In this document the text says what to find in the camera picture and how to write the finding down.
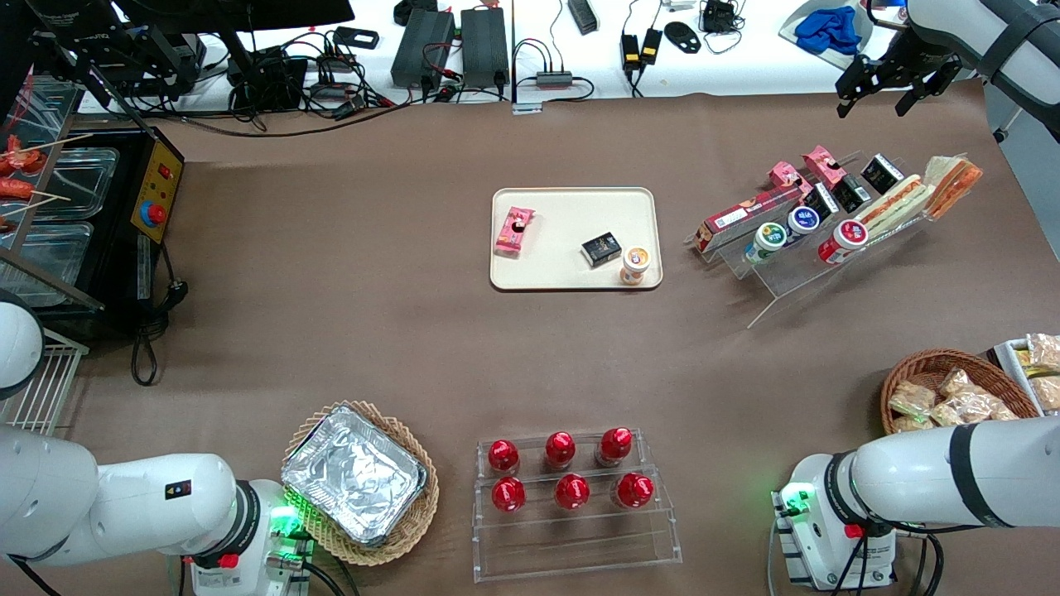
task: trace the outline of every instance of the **red knob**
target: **red knob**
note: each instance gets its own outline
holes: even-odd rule
[[[217,559],[217,566],[223,569],[234,569],[240,564],[240,556],[234,553],[226,553]]]
[[[518,478],[505,476],[493,485],[493,506],[506,513],[516,511],[527,502],[527,491]]]
[[[161,205],[152,205],[147,208],[147,218],[152,224],[161,224],[165,221],[165,208]]]
[[[603,434],[597,459],[602,466],[617,466],[633,450],[633,433],[619,426]]]
[[[567,474],[555,484],[555,504],[564,509],[578,509],[589,502],[589,484],[578,474]]]
[[[563,470],[575,458],[575,439],[564,432],[554,433],[545,441],[545,463]]]
[[[490,468],[497,472],[514,472],[519,464],[519,450],[512,441],[501,439],[490,445]]]
[[[643,474],[626,474],[615,486],[615,499],[622,507],[636,509],[652,501],[655,484]]]

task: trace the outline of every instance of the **white wire rack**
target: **white wire rack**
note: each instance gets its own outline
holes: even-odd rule
[[[70,395],[73,378],[88,348],[45,330],[45,358],[25,390],[3,402],[0,421],[16,428],[51,436]]]

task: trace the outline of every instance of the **wicker basket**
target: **wicker basket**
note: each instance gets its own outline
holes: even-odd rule
[[[387,541],[378,548],[367,548],[351,541],[346,531],[332,521],[331,518],[317,511],[316,508],[296,493],[293,493],[289,489],[287,489],[287,499],[295,505],[302,525],[305,526],[310,536],[316,539],[317,543],[336,558],[354,565],[381,565],[393,561],[411,550],[416,546],[416,543],[420,542],[420,539],[423,538],[423,534],[427,533],[427,527],[430,526],[430,521],[434,520],[435,512],[438,511],[438,471],[435,470],[435,464],[430,461],[427,452],[423,450],[423,446],[416,440],[416,437],[412,436],[408,427],[394,418],[384,417],[373,404],[346,401],[335,402],[323,410],[318,411],[298,428],[294,438],[290,439],[290,445],[284,454],[284,463],[286,463],[290,454],[301,444],[302,440],[313,431],[317,423],[323,417],[331,414],[332,409],[340,405],[349,406],[357,414],[367,418],[372,424],[375,424],[391,439],[405,448],[412,457],[420,460],[427,469],[427,486],[424,487],[423,493],[419,498],[402,515],[402,519],[394,526]]]
[[[1015,384],[1015,381],[1009,379],[1002,369],[968,352],[941,348],[909,354],[890,370],[887,380],[883,382],[883,390],[880,392],[880,415],[883,417],[883,430],[888,435],[896,432],[895,419],[901,415],[890,409],[887,402],[895,393],[899,383],[908,381],[928,387],[936,392],[935,403],[938,403],[942,401],[942,398],[937,396],[938,388],[946,375],[954,368],[965,369],[965,372],[976,385],[1000,398],[1012,410],[1012,414],[1020,418],[1038,417],[1035,404]]]

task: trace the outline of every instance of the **white table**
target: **white table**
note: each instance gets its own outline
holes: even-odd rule
[[[501,0],[507,23],[508,43],[511,46],[511,5],[513,0]],[[619,34],[622,22],[628,14],[629,3],[624,0],[595,0],[593,2],[600,22],[600,30],[588,35],[581,35],[566,7],[566,0],[514,0],[516,3],[516,39],[535,37],[551,45],[549,24],[555,17],[563,2],[563,15],[555,23],[555,43],[559,46],[567,70],[575,76],[593,81],[596,85],[594,99],[628,98],[630,86],[621,72],[619,58]],[[376,91],[394,102],[403,102],[408,97],[408,90],[393,86],[390,80],[390,66],[398,51],[404,29],[393,22],[393,5],[396,0],[351,0],[356,19],[349,27],[374,30],[379,34],[379,43],[374,50],[354,49],[357,60],[365,65],[369,83]],[[439,7],[452,6],[456,14],[457,27],[460,24],[459,12],[479,4],[478,0],[442,0]],[[659,49],[658,60],[650,67],[640,82],[639,89],[647,97],[677,97],[689,93],[704,92],[716,95],[744,95],[771,93],[824,93],[835,91],[835,80],[841,71],[834,66],[797,48],[777,35],[784,20],[801,4],[800,0],[746,0],[742,15],[746,19],[743,29],[743,40],[729,52],[713,55],[703,48],[697,54],[685,54],[677,50],[665,37]],[[643,37],[655,16],[658,3],[656,0],[639,0],[633,6],[630,18],[629,33],[638,38]],[[679,11],[668,13],[664,8],[659,15],[657,29],[666,23],[681,20],[697,30],[697,11]],[[316,28],[324,32],[335,25]],[[255,34],[258,48],[268,48],[290,40],[308,29],[288,29],[265,31]],[[866,54],[877,57],[884,52],[893,37],[893,32],[877,28],[866,48]],[[252,47],[250,34],[241,34],[244,45],[249,50]],[[225,48],[214,37],[202,36],[209,51],[206,63],[216,62],[225,54]],[[319,46],[319,36],[313,36],[306,41]],[[711,36],[711,46],[722,49],[730,43],[727,36]],[[313,50],[305,46],[293,46],[288,53],[293,55],[310,55]],[[560,67],[559,57],[554,55],[555,68]],[[462,70],[460,53],[449,58],[448,68]],[[519,78],[532,76],[541,67],[541,57],[533,50],[519,52],[517,74]],[[337,75],[339,80],[353,81],[352,75]],[[307,84],[315,82],[316,69],[311,68]],[[176,102],[179,110],[224,110],[227,107],[228,93],[231,86],[224,76],[212,78],[200,84],[188,95]],[[565,91],[541,91],[532,83],[525,83],[519,88],[519,102],[538,102],[559,97],[576,97],[583,93],[581,88]],[[511,89],[505,90],[511,98]],[[419,97],[419,91],[413,91]],[[484,93],[474,95],[465,93],[461,102],[489,102],[496,98]],[[83,113],[103,111],[91,97],[86,97],[82,104]]]

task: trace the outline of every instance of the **red bottle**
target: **red bottle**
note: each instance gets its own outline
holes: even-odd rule
[[[597,463],[604,468],[614,468],[622,462],[622,458],[633,450],[633,433],[619,426],[603,434],[597,444]]]
[[[493,485],[493,506],[505,513],[517,511],[527,502],[527,491],[518,478],[505,476]]]
[[[611,491],[611,499],[619,507],[636,509],[651,503],[655,493],[655,484],[643,474],[630,473],[615,483]]]
[[[519,450],[512,441],[500,439],[490,445],[490,468],[501,474],[514,474],[519,469]]]
[[[555,484],[555,504],[563,509],[578,509],[589,502],[589,484],[578,474],[567,474]]]
[[[545,466],[552,470],[566,470],[575,459],[575,439],[569,434],[559,432],[545,441]]]

